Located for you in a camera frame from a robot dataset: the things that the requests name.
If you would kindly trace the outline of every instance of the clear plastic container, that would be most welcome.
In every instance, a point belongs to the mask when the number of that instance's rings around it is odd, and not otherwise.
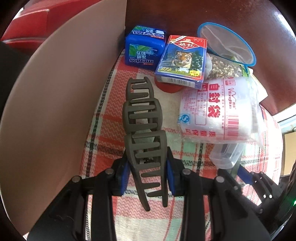
[[[241,157],[245,143],[215,144],[209,158],[220,169],[231,169]]]

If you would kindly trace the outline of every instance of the mentos logo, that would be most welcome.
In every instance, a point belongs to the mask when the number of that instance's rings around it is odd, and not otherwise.
[[[153,64],[153,60],[150,60],[150,59],[130,58],[129,61],[130,61],[130,63],[149,63],[149,64]]]

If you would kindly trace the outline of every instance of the barcode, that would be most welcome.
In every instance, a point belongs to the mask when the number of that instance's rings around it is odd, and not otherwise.
[[[239,135],[239,116],[238,115],[228,115],[227,121],[227,136],[237,137]]]
[[[168,77],[161,77],[161,79],[163,82],[172,83],[176,85],[184,85],[192,88],[194,88],[195,86],[194,82],[187,81],[187,80],[180,80],[180,79],[168,78]]]

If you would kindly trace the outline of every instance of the red plaid fabric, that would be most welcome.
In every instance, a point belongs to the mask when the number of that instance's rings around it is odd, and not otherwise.
[[[209,159],[213,144],[184,142],[180,139],[177,117],[181,92],[164,93],[154,83],[154,73],[124,64],[124,52],[121,53],[113,71],[111,71],[101,94],[87,136],[85,151],[81,163],[81,176],[92,177],[110,167],[114,159],[124,152],[125,132],[122,124],[122,105],[125,102],[125,89],[129,78],[148,77],[154,88],[155,97],[160,101],[163,111],[163,127],[166,131],[168,146],[175,158],[182,159],[186,168],[200,171],[203,177],[214,178],[217,169]],[[281,130],[278,123],[262,108],[266,132],[264,150],[254,143],[248,143],[241,163],[249,171],[265,172],[275,182],[279,181],[281,155],[283,149]],[[243,187],[243,193],[253,202],[259,199],[249,185]],[[205,201],[206,237],[210,239],[210,217],[207,197]],[[172,197],[169,192],[168,207],[162,207],[160,198],[148,198],[151,208],[146,212],[137,196],[132,175],[122,197],[113,197],[113,213],[117,239],[119,241],[163,241],[178,240],[183,215],[182,197]]]

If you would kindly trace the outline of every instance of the ziplock bag pack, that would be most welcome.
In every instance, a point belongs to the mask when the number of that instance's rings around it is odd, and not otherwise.
[[[207,80],[201,90],[183,91],[179,126],[192,141],[256,142],[263,147],[264,120],[251,77]]]

